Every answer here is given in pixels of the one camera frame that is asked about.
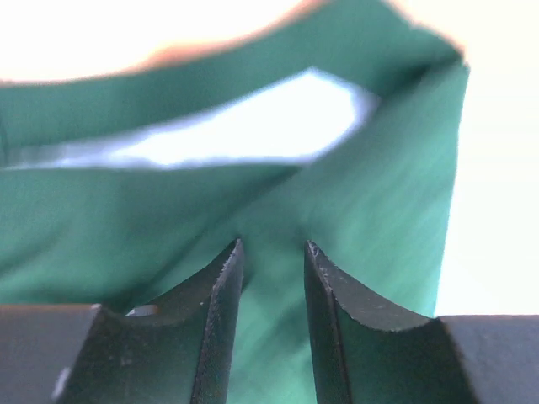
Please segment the green and white raglan t-shirt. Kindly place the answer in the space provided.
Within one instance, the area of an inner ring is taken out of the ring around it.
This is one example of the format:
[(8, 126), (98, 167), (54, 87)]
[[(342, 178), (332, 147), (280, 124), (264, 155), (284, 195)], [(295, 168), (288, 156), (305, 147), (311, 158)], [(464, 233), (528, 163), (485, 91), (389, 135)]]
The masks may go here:
[(305, 246), (433, 313), (467, 79), (388, 5), (330, 1), (192, 61), (3, 88), (1, 309), (128, 313), (240, 241), (223, 403), (320, 403)]

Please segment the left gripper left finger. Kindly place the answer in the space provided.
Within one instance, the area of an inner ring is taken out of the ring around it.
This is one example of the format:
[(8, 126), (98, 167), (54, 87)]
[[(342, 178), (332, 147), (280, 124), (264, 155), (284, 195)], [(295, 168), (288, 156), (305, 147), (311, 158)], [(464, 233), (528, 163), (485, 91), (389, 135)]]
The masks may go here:
[(243, 261), (235, 241), (128, 313), (102, 305), (3, 306), (2, 402), (225, 402)]

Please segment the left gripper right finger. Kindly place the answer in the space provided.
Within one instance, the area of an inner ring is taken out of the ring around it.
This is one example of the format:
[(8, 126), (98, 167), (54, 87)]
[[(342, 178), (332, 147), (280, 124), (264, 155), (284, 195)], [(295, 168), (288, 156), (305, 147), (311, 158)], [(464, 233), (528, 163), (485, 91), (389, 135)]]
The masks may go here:
[(305, 246), (320, 403), (538, 403), (538, 318), (429, 318), (378, 295)]

